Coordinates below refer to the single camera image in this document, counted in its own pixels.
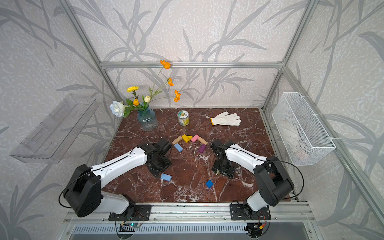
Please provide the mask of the light blue block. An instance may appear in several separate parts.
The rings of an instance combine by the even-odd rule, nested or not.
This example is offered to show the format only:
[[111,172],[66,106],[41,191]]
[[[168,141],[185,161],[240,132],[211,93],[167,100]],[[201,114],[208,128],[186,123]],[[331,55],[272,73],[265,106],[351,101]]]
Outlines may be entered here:
[[178,150],[179,153],[183,151],[183,148],[178,143],[175,144],[174,147]]
[[167,174],[161,174],[161,179],[164,180],[164,181],[170,182],[171,179],[172,179],[172,176],[167,175]]

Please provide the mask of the dark blue cube block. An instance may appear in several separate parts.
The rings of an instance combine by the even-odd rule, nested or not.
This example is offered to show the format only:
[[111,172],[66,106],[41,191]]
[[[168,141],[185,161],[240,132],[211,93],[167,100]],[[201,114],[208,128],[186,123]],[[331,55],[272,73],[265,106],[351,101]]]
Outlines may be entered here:
[[209,180],[209,181],[206,182],[206,186],[207,186],[209,189],[212,188],[213,185],[214,185],[214,183],[213,183],[211,180]]

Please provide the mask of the purple block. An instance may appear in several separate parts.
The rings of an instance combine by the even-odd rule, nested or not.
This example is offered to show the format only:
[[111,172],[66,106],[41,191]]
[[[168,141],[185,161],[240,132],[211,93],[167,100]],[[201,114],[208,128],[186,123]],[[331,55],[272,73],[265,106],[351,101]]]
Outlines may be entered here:
[[206,147],[207,147],[206,145],[202,144],[199,148],[199,153],[203,153],[205,151]]

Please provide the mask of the natural wood block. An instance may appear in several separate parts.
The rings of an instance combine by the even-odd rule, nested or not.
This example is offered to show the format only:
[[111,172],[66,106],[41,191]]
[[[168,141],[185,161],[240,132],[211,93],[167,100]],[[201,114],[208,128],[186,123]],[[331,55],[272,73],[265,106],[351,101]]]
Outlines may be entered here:
[[203,145],[206,145],[206,146],[208,145],[208,142],[206,140],[204,140],[203,138],[201,138],[201,137],[198,138],[198,141],[200,143],[202,143]]
[[174,141],[172,141],[172,144],[173,145],[178,144],[182,139],[183,139],[182,136],[179,136]]

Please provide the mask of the yellow rectangular block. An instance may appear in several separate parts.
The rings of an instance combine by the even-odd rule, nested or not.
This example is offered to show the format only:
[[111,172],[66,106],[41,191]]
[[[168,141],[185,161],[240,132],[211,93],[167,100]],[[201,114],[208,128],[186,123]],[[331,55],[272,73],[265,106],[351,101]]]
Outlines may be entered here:
[[182,139],[188,143],[191,139],[187,135],[182,135]]

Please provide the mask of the pink rectangular block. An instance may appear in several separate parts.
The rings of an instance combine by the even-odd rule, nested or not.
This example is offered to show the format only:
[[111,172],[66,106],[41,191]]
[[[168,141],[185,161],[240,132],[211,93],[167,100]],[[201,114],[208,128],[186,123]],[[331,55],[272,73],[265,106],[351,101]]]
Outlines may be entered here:
[[191,141],[194,143],[194,142],[196,142],[199,138],[200,138],[199,135],[195,135],[195,136],[193,136],[193,137],[191,138]]

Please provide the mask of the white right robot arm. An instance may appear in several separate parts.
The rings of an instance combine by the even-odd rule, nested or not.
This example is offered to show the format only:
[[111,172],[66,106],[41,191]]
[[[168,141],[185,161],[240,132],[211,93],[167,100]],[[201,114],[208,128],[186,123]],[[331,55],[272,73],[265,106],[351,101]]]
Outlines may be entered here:
[[216,156],[212,171],[233,178],[236,163],[254,174],[258,190],[247,198],[243,204],[231,205],[236,207],[233,212],[237,217],[233,220],[254,220],[259,216],[269,218],[269,207],[276,206],[283,200],[295,185],[283,164],[277,157],[263,157],[251,153],[239,145],[228,141],[223,144],[219,140],[211,143],[211,149]]

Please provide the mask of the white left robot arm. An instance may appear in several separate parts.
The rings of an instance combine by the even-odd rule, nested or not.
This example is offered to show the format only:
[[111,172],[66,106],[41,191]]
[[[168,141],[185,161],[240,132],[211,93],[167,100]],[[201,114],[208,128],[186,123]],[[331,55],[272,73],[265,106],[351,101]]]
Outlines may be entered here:
[[111,181],[139,166],[147,166],[150,173],[159,177],[170,165],[166,157],[171,143],[161,138],[157,143],[143,143],[110,161],[89,167],[77,167],[59,197],[80,218],[92,213],[110,213],[110,221],[133,220],[140,212],[128,196],[104,192]]

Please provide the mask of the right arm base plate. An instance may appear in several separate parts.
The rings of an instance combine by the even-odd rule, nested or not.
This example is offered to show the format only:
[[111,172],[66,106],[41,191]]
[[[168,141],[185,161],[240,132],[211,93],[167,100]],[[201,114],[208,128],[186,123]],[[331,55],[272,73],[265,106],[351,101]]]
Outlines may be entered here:
[[231,220],[233,221],[269,221],[271,219],[269,206],[263,207],[258,211],[253,211],[248,205],[239,204],[238,202],[230,204],[230,214]]

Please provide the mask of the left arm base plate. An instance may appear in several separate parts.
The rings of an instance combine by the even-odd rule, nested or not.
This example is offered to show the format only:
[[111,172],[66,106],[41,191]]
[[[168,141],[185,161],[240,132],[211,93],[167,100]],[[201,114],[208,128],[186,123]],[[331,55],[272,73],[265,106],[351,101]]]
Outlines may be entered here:
[[129,205],[122,214],[110,213],[110,222],[124,222],[124,221],[148,221],[151,214],[152,205]]

